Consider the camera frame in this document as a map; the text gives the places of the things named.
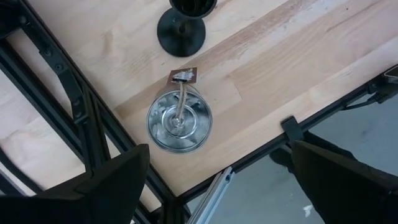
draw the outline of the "round black base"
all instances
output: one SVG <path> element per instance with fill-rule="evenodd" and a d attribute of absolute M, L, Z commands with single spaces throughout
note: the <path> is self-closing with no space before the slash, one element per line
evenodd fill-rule
<path fill-rule="evenodd" d="M 157 24 L 157 38 L 170 55 L 188 57 L 198 52 L 205 42 L 205 23 L 201 19 L 184 18 L 174 9 L 169 9 Z"/>

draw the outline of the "wooden table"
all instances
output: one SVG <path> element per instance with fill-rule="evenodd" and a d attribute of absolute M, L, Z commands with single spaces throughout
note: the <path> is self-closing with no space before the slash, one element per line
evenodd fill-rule
<path fill-rule="evenodd" d="M 176 195 L 281 134 L 284 118 L 300 122 L 398 61 L 396 0 L 219 0 L 205 18 L 204 46 L 189 58 L 168 55 L 157 41 L 168 0 L 30 3 L 132 138 L 150 144 L 151 162 Z M 30 40 L 19 31 L 9 41 L 70 111 Z M 198 67 L 195 87 L 210 104 L 213 130 L 200 150 L 169 154 L 149 139 L 146 114 L 169 72 L 187 67 Z M 0 117 L 1 147 L 44 188 L 84 172 L 3 74 Z M 142 201 L 160 206 L 148 189 Z"/>

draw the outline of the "concrete floor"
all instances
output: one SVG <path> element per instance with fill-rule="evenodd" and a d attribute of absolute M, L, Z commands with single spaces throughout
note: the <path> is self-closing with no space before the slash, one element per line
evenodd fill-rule
<path fill-rule="evenodd" d="M 384 104 L 341 111 L 311 132 L 351 151 L 361 162 L 398 175 L 398 96 Z M 199 198 L 188 206 L 193 211 Z M 295 177 L 265 157 L 232 180 L 210 223 L 324 223 Z"/>

